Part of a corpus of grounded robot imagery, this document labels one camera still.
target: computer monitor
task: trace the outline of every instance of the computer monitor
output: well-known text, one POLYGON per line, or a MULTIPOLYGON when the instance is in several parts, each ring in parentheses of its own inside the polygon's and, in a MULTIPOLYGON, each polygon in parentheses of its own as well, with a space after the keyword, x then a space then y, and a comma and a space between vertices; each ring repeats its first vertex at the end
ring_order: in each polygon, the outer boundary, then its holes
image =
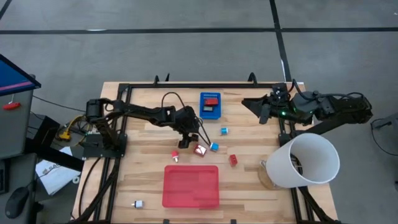
POLYGON ((40 88, 42 85, 0 54, 0 96, 40 88))

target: white bucket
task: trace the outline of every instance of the white bucket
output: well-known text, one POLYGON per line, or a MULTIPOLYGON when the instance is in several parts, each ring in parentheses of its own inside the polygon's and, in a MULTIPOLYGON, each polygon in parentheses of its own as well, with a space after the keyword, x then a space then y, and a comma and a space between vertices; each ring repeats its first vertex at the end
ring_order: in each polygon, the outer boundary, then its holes
POLYGON ((340 159, 330 141, 317 134, 304 133, 276 150, 268 158, 266 167, 273 183, 292 188, 333 180, 340 169, 340 159), (303 175, 293 166, 290 154, 299 159, 303 175))

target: red plastic tray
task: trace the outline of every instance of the red plastic tray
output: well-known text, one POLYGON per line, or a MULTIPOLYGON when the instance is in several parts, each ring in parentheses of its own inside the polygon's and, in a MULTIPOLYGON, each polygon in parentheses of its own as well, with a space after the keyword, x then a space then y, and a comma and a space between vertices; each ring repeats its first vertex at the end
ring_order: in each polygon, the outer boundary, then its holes
POLYGON ((166 208, 217 208, 217 166, 166 166, 162 205, 166 208))

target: computer mouse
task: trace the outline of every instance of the computer mouse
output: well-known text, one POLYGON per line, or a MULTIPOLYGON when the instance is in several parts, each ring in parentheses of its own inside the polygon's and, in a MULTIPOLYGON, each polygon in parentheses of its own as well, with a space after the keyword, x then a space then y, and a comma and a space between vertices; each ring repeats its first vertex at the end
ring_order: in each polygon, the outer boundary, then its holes
POLYGON ((8 218, 17 218, 24 210, 29 190, 27 187, 16 189, 6 203, 6 216, 8 218))

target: paper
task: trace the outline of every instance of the paper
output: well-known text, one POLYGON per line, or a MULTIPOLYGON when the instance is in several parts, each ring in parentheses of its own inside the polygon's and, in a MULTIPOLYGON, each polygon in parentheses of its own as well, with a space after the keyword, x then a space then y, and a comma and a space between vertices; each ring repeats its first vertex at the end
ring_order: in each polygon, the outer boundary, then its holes
MULTIPOLYGON (((72 155, 70 147, 64 147, 60 152, 72 155)), ((80 175, 78 171, 59 166, 58 164, 46 160, 36 164, 36 173, 39 177, 42 176, 40 180, 49 195, 57 193, 74 177, 80 175)))

